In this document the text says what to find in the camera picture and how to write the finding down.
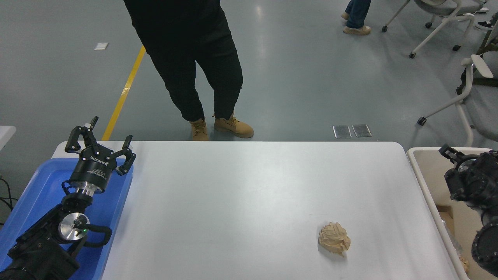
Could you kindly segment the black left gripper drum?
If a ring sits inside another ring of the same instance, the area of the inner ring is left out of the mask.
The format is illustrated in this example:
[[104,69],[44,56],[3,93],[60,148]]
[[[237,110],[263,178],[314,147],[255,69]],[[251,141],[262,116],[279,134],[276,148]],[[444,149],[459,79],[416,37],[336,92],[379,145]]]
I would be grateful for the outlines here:
[[80,152],[78,163],[70,176],[70,188],[94,186],[96,193],[104,193],[117,161],[110,156],[113,150],[97,145],[97,152],[87,147]]

